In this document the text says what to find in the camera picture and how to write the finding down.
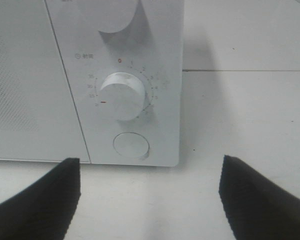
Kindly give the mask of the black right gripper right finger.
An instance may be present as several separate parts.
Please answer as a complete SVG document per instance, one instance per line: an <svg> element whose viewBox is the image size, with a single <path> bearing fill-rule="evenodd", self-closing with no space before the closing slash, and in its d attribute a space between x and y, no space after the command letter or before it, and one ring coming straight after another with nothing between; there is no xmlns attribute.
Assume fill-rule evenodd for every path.
<svg viewBox="0 0 300 240"><path fill-rule="evenodd" d="M241 159L223 158L219 189L237 240L300 240L300 199Z"/></svg>

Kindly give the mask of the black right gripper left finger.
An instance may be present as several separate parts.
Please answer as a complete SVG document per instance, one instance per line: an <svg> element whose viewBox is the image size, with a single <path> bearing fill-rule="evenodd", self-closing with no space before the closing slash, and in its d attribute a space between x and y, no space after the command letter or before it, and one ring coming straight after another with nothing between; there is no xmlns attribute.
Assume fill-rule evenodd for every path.
<svg viewBox="0 0 300 240"><path fill-rule="evenodd" d="M0 203L0 240L63 240L80 196L80 161L67 158Z"/></svg>

